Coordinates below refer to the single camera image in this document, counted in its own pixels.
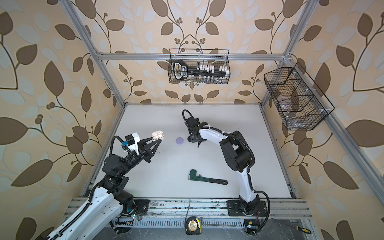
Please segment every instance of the wallpaper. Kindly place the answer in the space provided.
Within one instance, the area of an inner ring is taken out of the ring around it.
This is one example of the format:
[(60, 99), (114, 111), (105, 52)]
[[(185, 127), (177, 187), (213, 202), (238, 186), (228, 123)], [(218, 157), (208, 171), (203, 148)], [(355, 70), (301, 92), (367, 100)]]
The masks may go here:
[(325, 122), (287, 131), (265, 107), (298, 197), (306, 199), (324, 240), (382, 239), (384, 208)]
[(45, 237), (60, 224), (120, 109), (56, 3), (0, 1), (2, 239)]
[(382, 176), (383, 42), (383, 1), (320, 1), (293, 56), (331, 99), (336, 116)]
[(228, 84), (177, 84), (169, 82), (166, 61), (110, 60), (107, 66), (127, 103), (146, 104), (258, 103), (266, 91), (263, 75), (276, 68), (273, 61), (233, 61)]
[(73, 0), (99, 52), (283, 53), (304, 0)]

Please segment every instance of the purple disc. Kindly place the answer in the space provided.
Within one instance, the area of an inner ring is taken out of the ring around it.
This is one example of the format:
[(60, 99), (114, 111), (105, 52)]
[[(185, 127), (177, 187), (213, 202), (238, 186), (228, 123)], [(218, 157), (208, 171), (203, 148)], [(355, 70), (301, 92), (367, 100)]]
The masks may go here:
[(184, 142), (184, 140), (181, 138), (181, 137), (178, 137), (178, 138), (176, 138), (176, 143), (177, 144), (182, 144)]

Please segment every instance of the tape measure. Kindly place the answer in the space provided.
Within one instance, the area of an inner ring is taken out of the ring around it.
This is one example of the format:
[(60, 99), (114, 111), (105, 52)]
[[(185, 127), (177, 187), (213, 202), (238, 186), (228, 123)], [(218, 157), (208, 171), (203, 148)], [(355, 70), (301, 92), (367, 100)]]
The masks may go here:
[(188, 235), (201, 234), (201, 223), (197, 217), (190, 217), (185, 222), (185, 233)]

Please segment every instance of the wire basket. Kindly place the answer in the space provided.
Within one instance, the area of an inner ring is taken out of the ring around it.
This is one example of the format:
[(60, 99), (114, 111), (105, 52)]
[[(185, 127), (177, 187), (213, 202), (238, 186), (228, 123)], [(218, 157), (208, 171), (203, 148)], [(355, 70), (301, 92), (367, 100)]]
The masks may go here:
[(224, 49), (172, 48), (169, 82), (228, 84), (231, 75), (228, 54), (229, 50)]
[[(264, 74), (265, 85), (287, 130), (313, 130), (334, 106), (314, 82), (308, 87), (299, 73), (302, 67), (283, 67)], [(324, 106), (315, 96), (318, 91), (330, 105)]]

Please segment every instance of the white table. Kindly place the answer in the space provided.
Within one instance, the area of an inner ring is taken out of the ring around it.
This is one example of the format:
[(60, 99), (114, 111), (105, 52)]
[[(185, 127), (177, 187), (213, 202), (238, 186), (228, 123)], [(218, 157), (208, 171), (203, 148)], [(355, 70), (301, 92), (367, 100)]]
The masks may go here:
[[(251, 168), (254, 189), (265, 191), (270, 198), (291, 198), (258, 105), (128, 105), (116, 135), (124, 139), (137, 132), (140, 139), (145, 139), (162, 130), (165, 138), (151, 163), (142, 161), (126, 174), (126, 191), (135, 197), (238, 197), (235, 172), (226, 164), (220, 146), (205, 141), (197, 148), (197, 143), (187, 141), (183, 109), (212, 127), (225, 132), (240, 131), (256, 158)], [(178, 137), (184, 139), (182, 145), (176, 144)], [(118, 140), (114, 142), (113, 154), (126, 156)], [(225, 179), (228, 185), (190, 181), (191, 169), (203, 177)], [(100, 169), (96, 182), (104, 175)]]

